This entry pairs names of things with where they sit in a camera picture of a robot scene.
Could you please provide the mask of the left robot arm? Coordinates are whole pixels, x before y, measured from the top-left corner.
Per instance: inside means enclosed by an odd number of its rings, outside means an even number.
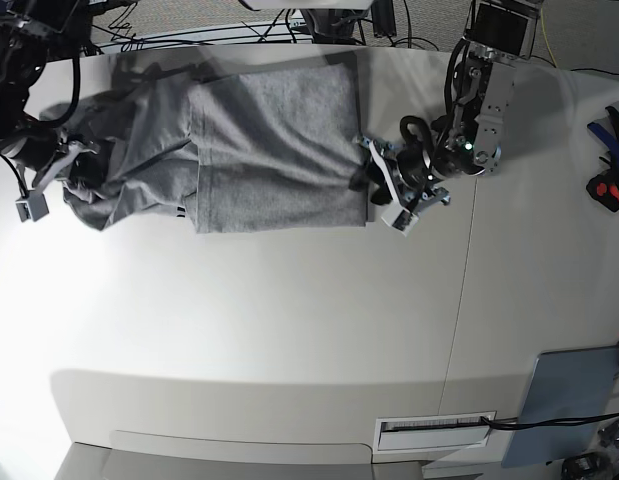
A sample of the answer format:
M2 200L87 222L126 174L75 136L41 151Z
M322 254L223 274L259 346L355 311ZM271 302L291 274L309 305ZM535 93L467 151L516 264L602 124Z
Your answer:
M449 202L444 180L494 172L515 63L531 56L541 10L539 1L472 2L447 65L444 114L432 122L403 117L398 146L358 138L370 158L351 178L350 189L374 185L373 204L397 202L400 211L415 214L433 202Z

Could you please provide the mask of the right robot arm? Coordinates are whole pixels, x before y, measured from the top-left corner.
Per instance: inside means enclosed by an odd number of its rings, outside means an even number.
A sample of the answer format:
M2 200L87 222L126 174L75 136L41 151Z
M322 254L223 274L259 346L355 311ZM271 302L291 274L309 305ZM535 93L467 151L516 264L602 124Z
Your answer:
M23 197L28 197L22 168L40 175L69 154L69 144L84 150L66 167L66 181L97 188L106 164L98 148L63 127L78 109L81 90L80 55L89 45L93 14L89 1L0 1L0 158L7 164ZM71 98L56 117L36 118L25 111L30 89L48 62L71 64Z

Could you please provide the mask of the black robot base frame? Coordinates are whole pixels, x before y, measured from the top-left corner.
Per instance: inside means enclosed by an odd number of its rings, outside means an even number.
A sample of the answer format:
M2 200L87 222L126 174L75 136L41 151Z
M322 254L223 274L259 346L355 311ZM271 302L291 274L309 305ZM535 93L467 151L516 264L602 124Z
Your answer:
M350 44L439 49L408 1L94 1L96 52L204 45Z

